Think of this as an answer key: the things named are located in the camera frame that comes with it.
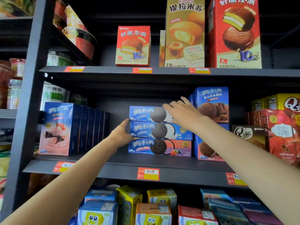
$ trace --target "hand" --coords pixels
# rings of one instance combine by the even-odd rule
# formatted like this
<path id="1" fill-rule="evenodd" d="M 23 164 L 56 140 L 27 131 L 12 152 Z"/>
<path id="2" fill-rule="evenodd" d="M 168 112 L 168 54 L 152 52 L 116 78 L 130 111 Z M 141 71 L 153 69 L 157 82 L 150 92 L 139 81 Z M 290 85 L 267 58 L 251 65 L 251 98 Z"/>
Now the hand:
<path id="1" fill-rule="evenodd" d="M 185 97 L 181 100 L 173 101 L 169 104 L 163 104 L 163 107 L 173 116 L 173 123 L 195 132 L 197 129 L 197 120 L 204 117 Z"/>
<path id="2" fill-rule="evenodd" d="M 129 118 L 122 121 L 107 137 L 116 143 L 117 148 L 122 147 L 129 142 L 133 141 L 133 137 L 126 133 L 125 127 L 129 121 Z"/>

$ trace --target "spongebob character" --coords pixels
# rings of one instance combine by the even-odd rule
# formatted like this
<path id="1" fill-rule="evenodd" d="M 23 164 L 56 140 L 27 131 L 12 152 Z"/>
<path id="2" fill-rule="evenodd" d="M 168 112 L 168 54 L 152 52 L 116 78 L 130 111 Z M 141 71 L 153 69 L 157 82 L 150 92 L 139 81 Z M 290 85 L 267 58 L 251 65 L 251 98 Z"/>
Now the spongebob character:
<path id="1" fill-rule="evenodd" d="M 207 223 L 203 220 L 189 220 L 186 225 L 207 225 Z"/>
<path id="2" fill-rule="evenodd" d="M 146 214 L 144 225 L 161 225 L 163 219 L 160 215 L 149 215 Z"/>
<path id="3" fill-rule="evenodd" d="M 169 197 L 158 197 L 157 204 L 158 205 L 168 205 L 168 204 L 170 204 L 170 198 Z"/>
<path id="4" fill-rule="evenodd" d="M 100 213 L 87 212 L 85 222 L 82 225 L 101 225 L 104 222 L 104 217 Z"/>

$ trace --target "orange box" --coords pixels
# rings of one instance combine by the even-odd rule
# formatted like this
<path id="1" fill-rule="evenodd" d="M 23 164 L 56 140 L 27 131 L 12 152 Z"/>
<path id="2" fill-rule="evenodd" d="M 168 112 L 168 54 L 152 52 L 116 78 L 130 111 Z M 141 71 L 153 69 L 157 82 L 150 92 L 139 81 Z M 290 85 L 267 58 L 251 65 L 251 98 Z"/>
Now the orange box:
<path id="1" fill-rule="evenodd" d="M 119 26 L 115 64 L 150 66 L 150 26 Z"/>
<path id="2" fill-rule="evenodd" d="M 208 32 L 211 68 L 262 68 L 258 0 L 211 0 Z"/>

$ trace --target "person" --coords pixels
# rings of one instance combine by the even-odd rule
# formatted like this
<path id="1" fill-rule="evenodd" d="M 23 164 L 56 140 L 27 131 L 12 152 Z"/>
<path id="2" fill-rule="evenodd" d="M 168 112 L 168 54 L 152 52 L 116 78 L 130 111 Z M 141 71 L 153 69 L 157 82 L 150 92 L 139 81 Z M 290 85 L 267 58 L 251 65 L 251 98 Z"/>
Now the person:
<path id="1" fill-rule="evenodd" d="M 220 127 L 200 114 L 185 97 L 181 99 L 163 104 L 174 117 L 173 122 L 197 134 L 225 159 L 285 225 L 299 224 L 300 197 L 297 191 L 300 171 Z M 106 139 L 25 202 L 1 225 L 68 224 L 106 161 L 119 147 L 133 140 L 125 131 L 128 121 L 124 120 Z"/>

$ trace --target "price tag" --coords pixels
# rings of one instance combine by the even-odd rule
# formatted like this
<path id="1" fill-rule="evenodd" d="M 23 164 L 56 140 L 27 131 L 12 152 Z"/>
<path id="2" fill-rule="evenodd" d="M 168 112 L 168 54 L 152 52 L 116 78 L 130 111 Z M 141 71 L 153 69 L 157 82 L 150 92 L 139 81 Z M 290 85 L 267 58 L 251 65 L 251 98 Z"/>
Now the price tag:
<path id="1" fill-rule="evenodd" d="M 236 173 L 226 173 L 226 177 L 229 185 L 247 186 L 247 184 L 242 179 L 240 179 L 240 177 Z"/>
<path id="2" fill-rule="evenodd" d="M 132 73 L 152 73 L 152 68 L 133 68 Z"/>
<path id="3" fill-rule="evenodd" d="M 208 68 L 189 68 L 190 73 L 198 73 L 198 74 L 210 74 L 210 70 Z"/>
<path id="4" fill-rule="evenodd" d="M 159 169 L 139 167 L 137 179 L 159 181 Z"/>
<path id="5" fill-rule="evenodd" d="M 57 162 L 53 172 L 59 172 L 59 173 L 65 172 L 66 170 L 68 170 L 73 165 L 74 165 L 74 162 L 59 161 L 59 162 Z"/>
<path id="6" fill-rule="evenodd" d="M 82 72 L 84 68 L 84 66 L 68 66 L 64 72 Z"/>

